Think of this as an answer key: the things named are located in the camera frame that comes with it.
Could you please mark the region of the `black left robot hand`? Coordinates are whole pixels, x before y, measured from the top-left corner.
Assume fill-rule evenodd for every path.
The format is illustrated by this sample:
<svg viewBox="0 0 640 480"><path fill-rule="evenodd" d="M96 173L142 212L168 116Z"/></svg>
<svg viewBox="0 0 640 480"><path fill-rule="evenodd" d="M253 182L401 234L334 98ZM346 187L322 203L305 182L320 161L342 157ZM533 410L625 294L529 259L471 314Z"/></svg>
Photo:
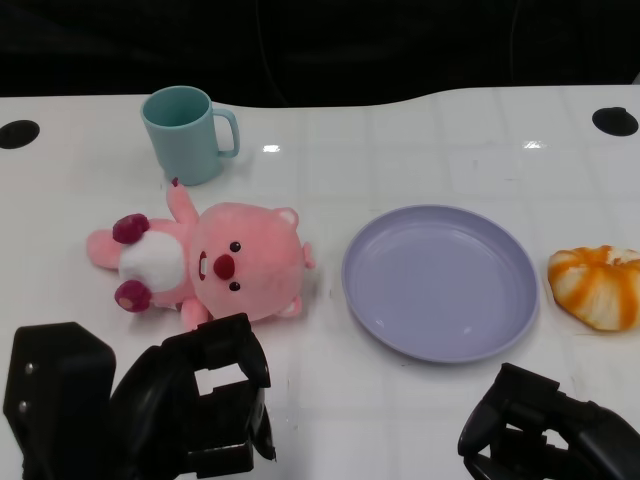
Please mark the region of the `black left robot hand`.
<svg viewBox="0 0 640 480"><path fill-rule="evenodd" d="M27 479L200 479L274 460L262 346L245 314L148 348L121 380L75 322L14 336L3 412Z"/></svg>

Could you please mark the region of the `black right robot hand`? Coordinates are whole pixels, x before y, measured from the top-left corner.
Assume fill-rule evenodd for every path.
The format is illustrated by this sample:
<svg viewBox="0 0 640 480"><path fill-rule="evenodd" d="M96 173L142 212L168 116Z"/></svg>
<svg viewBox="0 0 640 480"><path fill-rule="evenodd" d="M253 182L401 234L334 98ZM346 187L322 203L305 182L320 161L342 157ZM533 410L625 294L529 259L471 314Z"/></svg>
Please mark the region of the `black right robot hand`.
<svg viewBox="0 0 640 480"><path fill-rule="evenodd" d="M458 454L474 479L639 477L639 432L626 420L509 363L468 418Z"/></svg>

